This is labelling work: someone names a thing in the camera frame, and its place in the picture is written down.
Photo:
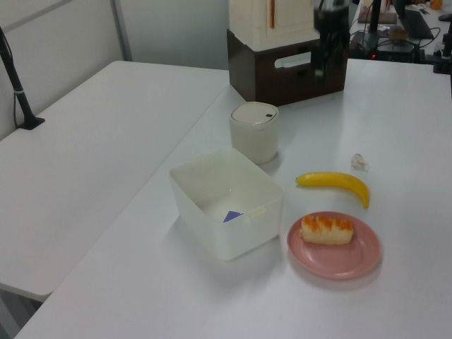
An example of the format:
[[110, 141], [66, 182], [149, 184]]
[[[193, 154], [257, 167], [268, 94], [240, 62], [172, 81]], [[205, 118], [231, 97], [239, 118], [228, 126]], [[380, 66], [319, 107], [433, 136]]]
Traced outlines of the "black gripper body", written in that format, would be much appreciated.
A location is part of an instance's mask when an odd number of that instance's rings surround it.
[[350, 1], [313, 1], [314, 29], [321, 35], [349, 31]]

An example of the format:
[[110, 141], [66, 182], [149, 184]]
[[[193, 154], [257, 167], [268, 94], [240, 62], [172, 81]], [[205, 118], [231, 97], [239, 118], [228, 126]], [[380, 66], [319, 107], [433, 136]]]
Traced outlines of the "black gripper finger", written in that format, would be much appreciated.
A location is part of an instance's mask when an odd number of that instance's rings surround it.
[[337, 71], [345, 68], [347, 63], [347, 51], [348, 51], [348, 33], [336, 32], [331, 35], [330, 45], [330, 71]]
[[313, 46], [311, 51], [311, 67], [314, 70], [316, 77], [324, 77], [326, 62], [325, 62], [325, 45], [327, 34], [320, 34], [319, 41]]

